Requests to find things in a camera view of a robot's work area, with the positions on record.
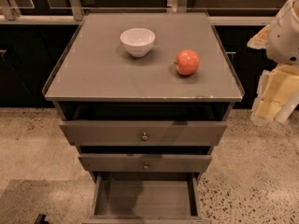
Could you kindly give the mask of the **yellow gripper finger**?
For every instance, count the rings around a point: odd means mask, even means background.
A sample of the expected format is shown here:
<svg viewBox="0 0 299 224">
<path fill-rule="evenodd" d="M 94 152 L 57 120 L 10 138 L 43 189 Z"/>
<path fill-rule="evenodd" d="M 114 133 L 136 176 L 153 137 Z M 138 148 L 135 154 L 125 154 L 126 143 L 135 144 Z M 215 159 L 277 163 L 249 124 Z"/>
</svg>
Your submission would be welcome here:
<svg viewBox="0 0 299 224">
<path fill-rule="evenodd" d="M 299 91 L 299 66 L 279 63 L 272 71 L 263 70 L 251 120 L 263 126 L 275 120 L 280 109 Z"/>
<path fill-rule="evenodd" d="M 269 24 L 267 24 L 256 35 L 254 35 L 248 41 L 247 46 L 251 49 L 266 49 L 268 30 L 269 30 Z"/>
</svg>

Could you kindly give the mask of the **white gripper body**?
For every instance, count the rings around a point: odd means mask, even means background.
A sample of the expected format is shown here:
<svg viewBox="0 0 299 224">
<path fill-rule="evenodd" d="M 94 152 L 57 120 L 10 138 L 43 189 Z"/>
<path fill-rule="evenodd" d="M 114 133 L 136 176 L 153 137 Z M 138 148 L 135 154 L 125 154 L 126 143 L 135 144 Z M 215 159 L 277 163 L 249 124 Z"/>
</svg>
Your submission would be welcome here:
<svg viewBox="0 0 299 224">
<path fill-rule="evenodd" d="M 276 63 L 299 64 L 299 0 L 288 0 L 270 22 L 266 54 Z"/>
</svg>

